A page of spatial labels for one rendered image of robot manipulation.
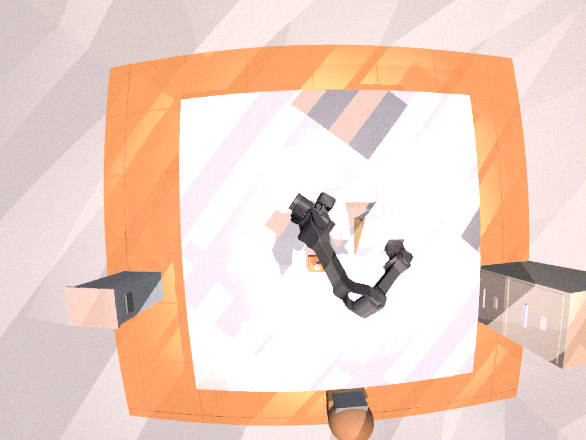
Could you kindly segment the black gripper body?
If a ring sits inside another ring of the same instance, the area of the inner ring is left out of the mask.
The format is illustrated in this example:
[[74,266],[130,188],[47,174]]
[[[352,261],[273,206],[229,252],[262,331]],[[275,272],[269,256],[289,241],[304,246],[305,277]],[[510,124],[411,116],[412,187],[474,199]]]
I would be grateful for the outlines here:
[[[327,207],[329,207],[330,209],[333,209],[335,203],[336,203],[336,198],[332,197],[331,195],[325,193],[325,192],[321,192],[318,199],[317,199],[317,209],[315,210],[323,210],[326,211]],[[301,233],[301,232],[300,232]],[[301,235],[298,235],[298,240],[304,242],[301,238]]]

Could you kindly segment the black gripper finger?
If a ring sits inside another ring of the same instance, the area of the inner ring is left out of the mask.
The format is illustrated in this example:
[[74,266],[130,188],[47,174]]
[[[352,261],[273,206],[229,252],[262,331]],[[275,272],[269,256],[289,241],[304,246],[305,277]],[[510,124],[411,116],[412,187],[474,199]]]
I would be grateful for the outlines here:
[[[315,205],[314,205],[314,208],[315,208],[315,209],[317,209],[317,207],[316,207],[317,203],[318,203],[318,202],[316,201],[316,203],[315,203]],[[326,209],[326,211],[325,211],[325,212],[327,212],[327,213],[329,214],[330,210],[331,210],[331,209],[330,209],[329,207],[327,207],[327,209]]]

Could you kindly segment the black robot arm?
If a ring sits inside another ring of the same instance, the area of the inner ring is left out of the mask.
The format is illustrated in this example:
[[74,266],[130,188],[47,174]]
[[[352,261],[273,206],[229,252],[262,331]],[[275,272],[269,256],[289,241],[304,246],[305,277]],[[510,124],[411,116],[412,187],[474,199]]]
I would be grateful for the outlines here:
[[[341,262],[330,243],[330,233],[336,223],[330,219],[327,212],[315,210],[315,204],[298,193],[289,209],[291,219],[299,225],[300,235],[306,246],[312,249],[326,277],[333,288],[333,294],[340,299],[345,307],[360,318],[367,318],[381,311],[386,302],[386,294],[400,274],[411,267],[413,255],[404,247],[405,239],[389,239],[384,251],[389,260],[384,263],[385,273],[372,287],[349,279]],[[349,297],[350,293],[362,295],[355,301]]]

